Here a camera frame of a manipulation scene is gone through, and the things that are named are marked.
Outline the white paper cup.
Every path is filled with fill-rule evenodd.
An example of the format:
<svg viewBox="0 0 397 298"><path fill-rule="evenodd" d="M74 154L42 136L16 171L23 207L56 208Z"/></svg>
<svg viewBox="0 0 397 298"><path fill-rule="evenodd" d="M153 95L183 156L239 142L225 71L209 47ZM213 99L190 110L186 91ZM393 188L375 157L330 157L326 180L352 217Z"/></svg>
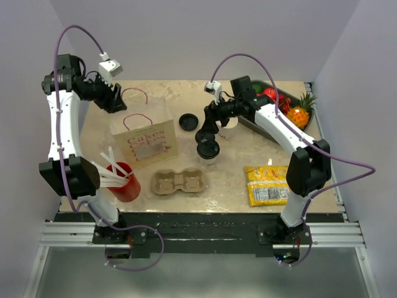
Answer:
<svg viewBox="0 0 397 298"><path fill-rule="evenodd" d="M238 118L233 117L228 119L226 126L222 127L220 121L216 121L218 127L218 136L222 139L229 139L232 137L236 126L238 125Z"/></svg>
<svg viewBox="0 0 397 298"><path fill-rule="evenodd" d="M202 140L197 145L197 153L201 164L204 166L210 166L216 161L216 158L220 153L220 146L215 140Z"/></svg>

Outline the brown paper bag pink handles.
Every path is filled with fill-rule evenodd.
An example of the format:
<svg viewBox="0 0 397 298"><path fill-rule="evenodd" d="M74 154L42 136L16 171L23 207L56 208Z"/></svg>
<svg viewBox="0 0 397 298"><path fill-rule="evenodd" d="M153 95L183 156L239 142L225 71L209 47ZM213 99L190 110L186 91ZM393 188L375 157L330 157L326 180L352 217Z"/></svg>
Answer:
<svg viewBox="0 0 397 298"><path fill-rule="evenodd" d="M127 110L110 116L111 134L127 163L143 168L179 155L174 119L166 100L139 88L122 91Z"/></svg>

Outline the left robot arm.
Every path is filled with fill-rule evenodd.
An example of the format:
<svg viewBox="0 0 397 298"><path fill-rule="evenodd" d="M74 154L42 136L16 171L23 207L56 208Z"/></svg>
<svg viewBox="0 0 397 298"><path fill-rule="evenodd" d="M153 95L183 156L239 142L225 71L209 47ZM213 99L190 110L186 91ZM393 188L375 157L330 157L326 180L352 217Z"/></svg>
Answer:
<svg viewBox="0 0 397 298"><path fill-rule="evenodd" d="M56 69L46 75L42 89L51 118L51 145L39 173L59 195L66 196L74 212L84 206L96 222L94 235L101 243L123 243L128 228L120 211L100 191L97 167L83 157L79 139L79 106L93 101L109 114L126 110L121 86L112 79L122 66L100 54L102 61L94 79L86 77L83 60L75 55L58 55Z"/></svg>

